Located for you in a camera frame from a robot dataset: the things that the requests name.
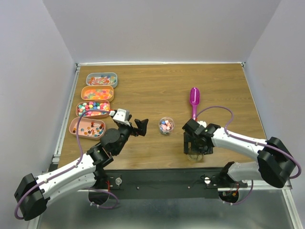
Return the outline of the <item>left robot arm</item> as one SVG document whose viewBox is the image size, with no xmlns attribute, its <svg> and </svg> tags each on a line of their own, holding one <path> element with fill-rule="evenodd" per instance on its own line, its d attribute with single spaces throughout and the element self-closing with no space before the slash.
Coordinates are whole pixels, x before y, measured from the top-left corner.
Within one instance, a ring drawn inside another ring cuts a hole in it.
<svg viewBox="0 0 305 229">
<path fill-rule="evenodd" d="M 14 217 L 29 221 L 41 215 L 60 195 L 102 188 L 107 178 L 104 168 L 122 151 L 129 137 L 146 135 L 149 120 L 134 121 L 136 127 L 130 122 L 116 121 L 117 128 L 108 129 L 87 153 L 81 153 L 78 159 L 61 168 L 37 177 L 32 173 L 25 175 L 14 193 L 17 201 Z"/>
</svg>

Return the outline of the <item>clear plastic jar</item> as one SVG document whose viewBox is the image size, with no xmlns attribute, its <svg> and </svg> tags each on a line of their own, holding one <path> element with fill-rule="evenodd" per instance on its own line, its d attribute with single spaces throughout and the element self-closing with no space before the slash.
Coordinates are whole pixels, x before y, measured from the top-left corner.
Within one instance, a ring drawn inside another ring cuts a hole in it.
<svg viewBox="0 0 305 229">
<path fill-rule="evenodd" d="M 170 135 L 174 129 L 174 120 L 170 117 L 163 117 L 159 121 L 159 131 L 162 135 Z"/>
</svg>

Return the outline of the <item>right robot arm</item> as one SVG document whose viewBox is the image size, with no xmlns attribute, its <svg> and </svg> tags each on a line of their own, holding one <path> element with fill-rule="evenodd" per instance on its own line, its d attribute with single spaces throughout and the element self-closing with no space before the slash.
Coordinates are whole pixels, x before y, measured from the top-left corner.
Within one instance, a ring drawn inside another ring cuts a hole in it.
<svg viewBox="0 0 305 229">
<path fill-rule="evenodd" d="M 230 187 L 243 180 L 263 180 L 275 188 L 283 188 L 296 167 L 296 162 L 278 138 L 251 138 L 228 131 L 216 124 L 189 119 L 182 127 L 185 154 L 206 154 L 214 147 L 225 148 L 252 159 L 252 162 L 229 162 L 212 182 Z"/>
</svg>

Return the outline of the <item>pink tray of lollipops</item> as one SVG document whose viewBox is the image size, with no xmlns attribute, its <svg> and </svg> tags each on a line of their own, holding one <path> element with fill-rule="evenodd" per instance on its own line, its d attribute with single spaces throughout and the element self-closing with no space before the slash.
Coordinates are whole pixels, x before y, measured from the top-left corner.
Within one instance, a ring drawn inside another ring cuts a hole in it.
<svg viewBox="0 0 305 229">
<path fill-rule="evenodd" d="M 102 120 L 82 118 L 77 126 L 79 118 L 74 118 L 69 126 L 69 132 L 79 137 L 99 140 L 106 131 L 106 124 Z"/>
</svg>

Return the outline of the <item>pink tray of candies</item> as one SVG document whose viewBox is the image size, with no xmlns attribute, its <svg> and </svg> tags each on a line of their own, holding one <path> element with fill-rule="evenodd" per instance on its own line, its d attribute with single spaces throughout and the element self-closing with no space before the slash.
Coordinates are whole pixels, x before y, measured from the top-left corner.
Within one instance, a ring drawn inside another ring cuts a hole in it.
<svg viewBox="0 0 305 229">
<path fill-rule="evenodd" d="M 106 118 L 110 111 L 110 102 L 107 100 L 83 101 L 76 106 L 76 115 L 80 117 L 84 112 L 88 111 L 83 118 L 99 119 Z"/>
</svg>

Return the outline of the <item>magenta plastic scoop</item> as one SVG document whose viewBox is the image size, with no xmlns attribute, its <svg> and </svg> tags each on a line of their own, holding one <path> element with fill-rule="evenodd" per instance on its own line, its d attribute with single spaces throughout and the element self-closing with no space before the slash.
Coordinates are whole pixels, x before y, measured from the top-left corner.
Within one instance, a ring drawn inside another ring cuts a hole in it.
<svg viewBox="0 0 305 229">
<path fill-rule="evenodd" d="M 197 106 L 200 103 L 200 90 L 196 87 L 193 87 L 190 90 L 189 102 L 192 107 L 192 119 L 196 119 Z"/>
</svg>

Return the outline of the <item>white jar lid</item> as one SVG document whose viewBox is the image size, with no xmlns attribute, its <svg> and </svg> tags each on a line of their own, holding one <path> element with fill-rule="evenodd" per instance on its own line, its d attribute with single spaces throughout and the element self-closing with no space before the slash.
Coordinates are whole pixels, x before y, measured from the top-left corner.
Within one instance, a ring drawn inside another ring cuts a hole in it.
<svg viewBox="0 0 305 229">
<path fill-rule="evenodd" d="M 187 154 L 187 158 L 193 162 L 199 162 L 203 159 L 203 154 Z"/>
</svg>

